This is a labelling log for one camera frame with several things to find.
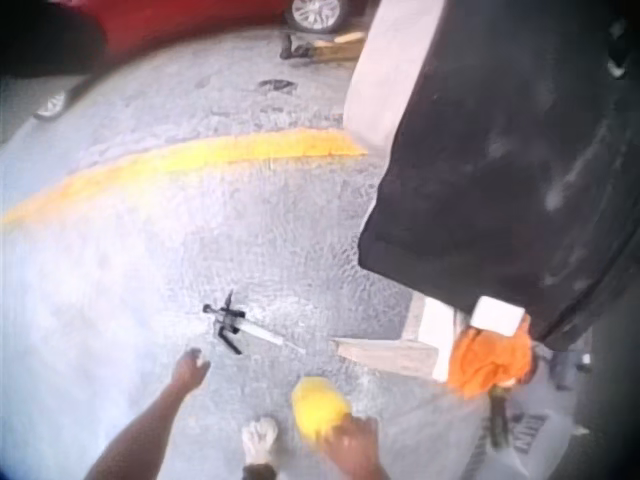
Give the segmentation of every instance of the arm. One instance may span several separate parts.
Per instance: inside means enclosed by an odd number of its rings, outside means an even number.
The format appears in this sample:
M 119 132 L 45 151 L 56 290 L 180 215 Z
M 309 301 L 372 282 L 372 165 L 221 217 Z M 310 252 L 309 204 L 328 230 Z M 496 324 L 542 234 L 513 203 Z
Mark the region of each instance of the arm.
M 153 480 L 158 476 L 180 405 L 200 386 L 211 366 L 209 362 L 198 366 L 199 355 L 200 350 L 191 349 L 180 357 L 169 384 L 113 439 L 86 480 Z
M 389 480 L 378 456 L 378 423 L 345 415 L 323 442 L 327 457 L 350 480 Z

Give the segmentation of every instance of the hand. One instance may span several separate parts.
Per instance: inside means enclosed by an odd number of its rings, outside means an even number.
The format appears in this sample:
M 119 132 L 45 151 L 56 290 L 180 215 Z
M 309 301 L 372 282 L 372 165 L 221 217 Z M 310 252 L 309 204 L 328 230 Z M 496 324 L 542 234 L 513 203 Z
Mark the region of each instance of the hand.
M 387 474 L 378 458 L 378 422 L 347 414 L 320 442 L 323 451 L 352 480 L 383 480 Z
M 173 368 L 171 386 L 185 395 L 202 384 L 211 367 L 211 362 L 209 361 L 198 365 L 198 358 L 200 358 L 201 353 L 202 351 L 199 348 L 190 348 L 182 354 Z

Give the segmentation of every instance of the car wheel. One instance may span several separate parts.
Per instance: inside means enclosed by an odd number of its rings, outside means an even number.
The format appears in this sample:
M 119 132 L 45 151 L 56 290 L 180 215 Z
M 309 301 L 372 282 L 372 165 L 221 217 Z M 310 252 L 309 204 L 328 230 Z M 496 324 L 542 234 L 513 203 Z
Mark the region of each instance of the car wheel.
M 296 30 L 331 33 L 347 21 L 349 0 L 293 0 L 285 16 Z
M 50 97 L 47 102 L 33 114 L 37 120 L 51 121 L 62 115 L 69 105 L 69 92 L 60 92 Z

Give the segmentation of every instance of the orange cloth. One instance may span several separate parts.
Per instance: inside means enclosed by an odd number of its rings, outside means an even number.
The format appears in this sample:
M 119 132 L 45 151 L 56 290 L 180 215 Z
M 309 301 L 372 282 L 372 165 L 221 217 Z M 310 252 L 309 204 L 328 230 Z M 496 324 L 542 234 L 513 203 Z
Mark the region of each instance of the orange cloth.
M 468 398 L 525 377 L 531 369 L 528 332 L 528 315 L 513 337 L 470 327 L 453 347 L 447 384 Z

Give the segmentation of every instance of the hubcap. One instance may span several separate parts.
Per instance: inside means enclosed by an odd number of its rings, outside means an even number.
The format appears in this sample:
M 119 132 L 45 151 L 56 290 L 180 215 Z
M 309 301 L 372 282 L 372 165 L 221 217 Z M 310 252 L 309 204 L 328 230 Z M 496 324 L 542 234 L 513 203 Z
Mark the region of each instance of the hubcap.
M 47 100 L 47 103 L 38 110 L 38 114 L 43 117 L 52 117 L 53 115 L 56 115 L 64 108 L 66 96 L 67 94 L 65 92 L 60 92 L 57 95 L 50 97 L 49 100 Z
M 340 0 L 294 0 L 293 18 L 309 30 L 331 27 L 340 16 Z

